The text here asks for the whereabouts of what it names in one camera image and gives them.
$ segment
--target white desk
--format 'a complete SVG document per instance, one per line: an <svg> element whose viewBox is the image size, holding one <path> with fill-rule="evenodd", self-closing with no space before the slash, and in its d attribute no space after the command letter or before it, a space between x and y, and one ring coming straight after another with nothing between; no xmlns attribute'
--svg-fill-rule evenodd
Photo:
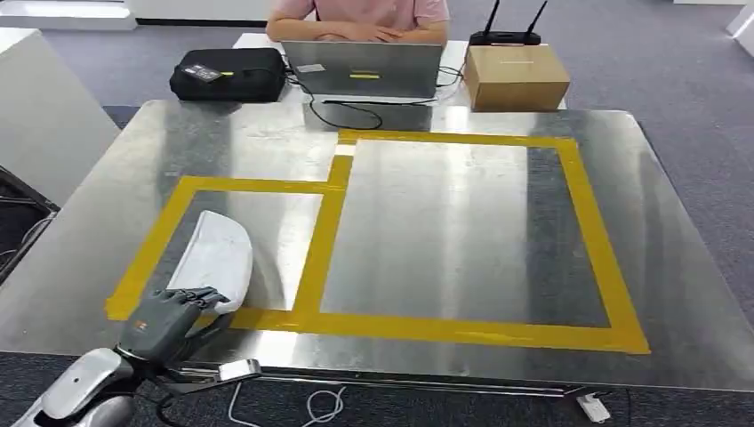
<svg viewBox="0 0 754 427"><path fill-rule="evenodd" d="M274 47L281 53L285 54L283 47L280 43L273 43L269 40L266 34L258 33L245 33L238 38L236 44L233 45L233 49L249 49L254 47ZM440 60L440 66L450 67L460 70L463 67L464 58L466 57L466 48L469 47L468 41L451 40L445 46L443 57ZM446 85L453 82L455 77L446 73L439 73L437 76L437 83L439 85ZM341 96L341 95L326 95L328 100L343 100L343 101L383 101L383 102L412 102L422 101L419 98L391 98L384 96ZM435 95L437 101L428 102L426 105L432 107L440 106L463 106L469 107L471 105L471 99L469 98L469 91L466 90L466 84L461 79L458 79L458 84L447 87L437 88L437 94ZM280 102L296 102L302 103L309 101L309 96L304 93L300 87L291 87L287 85L284 92L280 95ZM563 99L560 102L560 109L566 109L566 100Z"/></svg>
<svg viewBox="0 0 754 427"><path fill-rule="evenodd" d="M119 131L38 29L0 28L0 165L63 206Z"/></svg>

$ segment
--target silver laptop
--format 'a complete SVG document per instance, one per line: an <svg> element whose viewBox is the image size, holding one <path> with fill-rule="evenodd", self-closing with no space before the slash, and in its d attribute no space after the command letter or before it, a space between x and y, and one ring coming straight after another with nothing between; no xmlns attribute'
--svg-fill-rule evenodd
<svg viewBox="0 0 754 427"><path fill-rule="evenodd" d="M314 94L432 98L443 46L283 42L299 82Z"/></svg>

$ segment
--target floor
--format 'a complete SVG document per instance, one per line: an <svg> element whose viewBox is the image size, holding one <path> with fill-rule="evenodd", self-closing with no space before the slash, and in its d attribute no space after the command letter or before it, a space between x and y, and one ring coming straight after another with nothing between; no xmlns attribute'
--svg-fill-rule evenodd
<svg viewBox="0 0 754 427"><path fill-rule="evenodd" d="M451 38L466 38L481 28L487 3L450 0ZM525 28L537 3L503 2L496 27ZM754 59L725 32L739 10L671 0L558 0L550 2L538 32L572 75L570 108L625 109L645 127L722 274L754 322ZM132 33L44 35L103 105L139 106L150 99L173 98L167 80L186 51L230 47L243 32L144 27ZM113 114L123 123L128 111ZM0 381L0 400L9 403L0 411L0 425L10 425L67 363L57 358L0 358L0 379L13 379L13 387ZM301 425L308 420L304 403L313 390L271 383L248 386L238 416L263 427ZM190 398L179 405L177 419L233 425L219 421L229 394L220 390ZM559 400L358 388L347 389L344 399L345 410L333 426L590 425L573 402ZM605 401L614 414L605 425L754 423L750 395L618 390ZM147 406L142 411L133 425L157 423Z"/></svg>

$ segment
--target white cable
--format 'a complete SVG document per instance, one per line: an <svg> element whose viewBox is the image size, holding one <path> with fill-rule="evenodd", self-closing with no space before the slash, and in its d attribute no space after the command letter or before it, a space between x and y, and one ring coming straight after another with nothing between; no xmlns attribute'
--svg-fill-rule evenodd
<svg viewBox="0 0 754 427"><path fill-rule="evenodd" d="M32 225L31 228L28 229L27 232L24 234L24 237L21 239L21 244L23 245L24 243L26 243L27 239L31 236L31 233L37 230L39 226L41 226L45 222L50 222L52 220L54 220L54 218L43 218L39 220L38 222L36 222L34 225Z"/></svg>
<svg viewBox="0 0 754 427"><path fill-rule="evenodd" d="M246 425L248 427L261 427L258 424L239 420L233 416L233 408L236 406L236 399L238 399L238 393L241 391L241 384L242 383L238 383L236 390L233 391L233 399L230 400L230 405L228 405L228 419L233 423ZM307 399L307 411L309 412L309 417L311 418L311 420L309 420L308 423L303 424L301 427L309 427L310 425L317 423L329 423L334 420L335 417L338 416L339 413L343 412L343 409L346 407L341 397L345 390L345 387L341 387L340 391L338 391L337 393L329 390L319 390L311 393L309 395L309 398ZM327 394L335 398L335 406L333 408L333 411L320 416L314 415L314 411L311 409L311 400L318 394Z"/></svg>

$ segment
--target yellow tape rectangle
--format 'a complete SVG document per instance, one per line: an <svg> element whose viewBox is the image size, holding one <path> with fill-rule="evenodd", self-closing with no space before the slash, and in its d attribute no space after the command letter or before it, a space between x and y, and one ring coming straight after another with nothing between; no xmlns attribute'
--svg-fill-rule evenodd
<svg viewBox="0 0 754 427"><path fill-rule="evenodd" d="M259 191L322 194L322 204L301 275L293 309L241 308L233 327L291 331L309 334L341 334L384 339L510 345L530 348L623 351L649 353L628 289L615 259L605 224L573 139L532 138L453 133L341 131L339 144L356 146L360 140L415 141L473 145L508 145L555 149L560 157L574 209L590 257L598 291L605 305L609 327L524 325L497 322L410 318L363 314L322 313L320 303L327 271L345 203L353 155L336 155L325 182L239 180L184 176L113 295L107 300L108 318L125 320L157 266L162 252L188 209L196 191Z"/></svg>

